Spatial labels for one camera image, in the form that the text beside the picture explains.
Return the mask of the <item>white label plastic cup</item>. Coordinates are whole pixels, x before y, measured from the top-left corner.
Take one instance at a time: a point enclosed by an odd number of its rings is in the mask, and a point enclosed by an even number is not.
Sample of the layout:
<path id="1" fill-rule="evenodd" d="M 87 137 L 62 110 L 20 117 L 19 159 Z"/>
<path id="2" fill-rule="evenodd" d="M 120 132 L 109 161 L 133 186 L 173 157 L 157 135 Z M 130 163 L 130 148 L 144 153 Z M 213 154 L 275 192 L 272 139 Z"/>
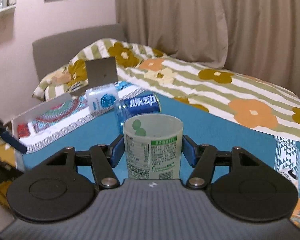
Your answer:
<path id="1" fill-rule="evenodd" d="M 178 179 L 183 123 L 159 113 L 133 116 L 123 124 L 129 179 Z"/>

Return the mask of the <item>white blue-logo plastic cup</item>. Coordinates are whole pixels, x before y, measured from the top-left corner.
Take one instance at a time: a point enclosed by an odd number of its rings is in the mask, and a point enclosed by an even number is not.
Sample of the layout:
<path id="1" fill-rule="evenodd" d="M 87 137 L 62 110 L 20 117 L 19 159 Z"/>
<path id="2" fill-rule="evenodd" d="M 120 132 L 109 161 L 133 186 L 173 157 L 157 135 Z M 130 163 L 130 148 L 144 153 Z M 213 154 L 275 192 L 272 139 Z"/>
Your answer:
<path id="1" fill-rule="evenodd" d="M 111 109 L 114 102 L 119 99 L 113 83 L 89 88 L 85 91 L 85 95 L 91 114 L 96 114 L 105 109 Z"/>

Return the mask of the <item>blue label plastic cup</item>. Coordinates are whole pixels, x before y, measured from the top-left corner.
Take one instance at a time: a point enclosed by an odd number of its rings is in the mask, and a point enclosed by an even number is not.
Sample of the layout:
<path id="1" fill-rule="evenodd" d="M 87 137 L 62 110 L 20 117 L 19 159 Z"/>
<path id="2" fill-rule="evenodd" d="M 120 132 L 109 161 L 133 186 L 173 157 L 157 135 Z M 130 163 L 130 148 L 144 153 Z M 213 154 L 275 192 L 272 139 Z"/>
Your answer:
<path id="1" fill-rule="evenodd" d="M 121 134 L 123 133 L 123 124 L 127 119 L 140 114 L 160 112 L 161 105 L 159 99 L 154 93 L 150 92 L 114 102 L 114 113 Z"/>

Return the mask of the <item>blue patterned table cloth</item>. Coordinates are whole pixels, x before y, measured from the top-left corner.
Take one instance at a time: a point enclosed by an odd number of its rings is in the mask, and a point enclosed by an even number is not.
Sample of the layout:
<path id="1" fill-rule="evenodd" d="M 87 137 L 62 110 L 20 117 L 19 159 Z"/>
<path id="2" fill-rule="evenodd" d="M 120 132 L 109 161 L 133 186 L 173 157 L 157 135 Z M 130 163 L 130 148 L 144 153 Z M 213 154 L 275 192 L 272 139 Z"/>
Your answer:
<path id="1" fill-rule="evenodd" d="M 163 95 L 159 102 L 162 113 L 180 119 L 183 133 L 194 142 L 209 143 L 222 151 L 241 146 L 277 171 L 293 170 L 300 194 L 300 139 L 285 133 L 255 131 Z M 119 135 L 119 128 L 113 111 L 91 115 L 84 109 L 42 133 L 35 133 L 34 129 L 30 132 L 30 137 L 21 138 L 27 153 L 14 153 L 16 167 L 21 171 L 36 166 L 65 146 L 85 151 L 98 143 L 110 143 Z"/>

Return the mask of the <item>floral striped duvet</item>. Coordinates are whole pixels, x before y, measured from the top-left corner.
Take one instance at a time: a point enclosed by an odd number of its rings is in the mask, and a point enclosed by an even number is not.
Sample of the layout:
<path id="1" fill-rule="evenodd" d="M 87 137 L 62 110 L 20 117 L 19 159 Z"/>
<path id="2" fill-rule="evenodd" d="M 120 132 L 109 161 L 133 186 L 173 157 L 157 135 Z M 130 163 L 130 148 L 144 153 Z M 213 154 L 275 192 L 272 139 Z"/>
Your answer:
<path id="1" fill-rule="evenodd" d="M 88 85 L 85 63 L 115 57 L 119 80 L 176 99 L 250 129 L 300 139 L 300 99 L 291 91 L 244 74 L 175 59 L 137 43 L 95 41 L 47 74 L 34 91 L 39 100 Z"/>

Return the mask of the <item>grey laptop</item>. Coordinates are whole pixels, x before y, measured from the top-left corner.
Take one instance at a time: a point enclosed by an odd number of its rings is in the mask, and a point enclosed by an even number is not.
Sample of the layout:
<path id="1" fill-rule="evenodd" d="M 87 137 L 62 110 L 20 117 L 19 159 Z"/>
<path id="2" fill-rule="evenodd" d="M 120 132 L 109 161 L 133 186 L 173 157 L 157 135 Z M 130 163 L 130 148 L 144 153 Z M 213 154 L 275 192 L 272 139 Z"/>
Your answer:
<path id="1" fill-rule="evenodd" d="M 85 66 L 88 85 L 71 92 L 72 96 L 81 96 L 89 88 L 116 83 L 119 80 L 115 57 L 87 61 Z"/>

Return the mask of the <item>grey headboard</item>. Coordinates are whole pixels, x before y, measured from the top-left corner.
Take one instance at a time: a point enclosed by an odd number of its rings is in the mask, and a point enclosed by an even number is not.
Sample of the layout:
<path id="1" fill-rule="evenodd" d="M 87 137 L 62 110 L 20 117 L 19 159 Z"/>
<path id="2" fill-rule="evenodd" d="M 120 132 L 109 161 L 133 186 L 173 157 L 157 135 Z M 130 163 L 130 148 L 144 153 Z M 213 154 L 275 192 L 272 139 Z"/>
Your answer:
<path id="1" fill-rule="evenodd" d="M 69 63 L 83 48 L 103 38 L 127 40 L 120 24 L 110 24 L 66 31 L 34 41 L 32 53 L 38 80 Z"/>

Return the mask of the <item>beige curtain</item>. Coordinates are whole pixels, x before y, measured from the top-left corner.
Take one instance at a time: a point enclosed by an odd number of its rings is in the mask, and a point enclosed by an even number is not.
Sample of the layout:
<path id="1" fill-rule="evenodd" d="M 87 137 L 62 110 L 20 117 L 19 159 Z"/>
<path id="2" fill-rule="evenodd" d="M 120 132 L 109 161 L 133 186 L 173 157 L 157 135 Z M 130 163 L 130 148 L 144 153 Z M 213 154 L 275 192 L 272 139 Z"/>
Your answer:
<path id="1" fill-rule="evenodd" d="M 300 0 L 115 0 L 129 42 L 300 98 Z"/>

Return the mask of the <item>white wall shelf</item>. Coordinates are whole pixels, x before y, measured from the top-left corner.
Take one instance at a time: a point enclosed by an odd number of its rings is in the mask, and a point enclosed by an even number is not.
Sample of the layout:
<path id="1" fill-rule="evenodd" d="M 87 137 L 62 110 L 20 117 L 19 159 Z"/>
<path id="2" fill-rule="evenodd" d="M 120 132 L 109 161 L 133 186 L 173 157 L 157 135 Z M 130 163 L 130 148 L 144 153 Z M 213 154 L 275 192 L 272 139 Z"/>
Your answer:
<path id="1" fill-rule="evenodd" d="M 13 14 L 15 12 L 16 6 L 17 5 L 15 4 L 15 5 L 5 7 L 4 9 L 1 9 L 0 10 L 0 18 L 4 17 L 6 15 L 9 15 L 9 14 Z"/>

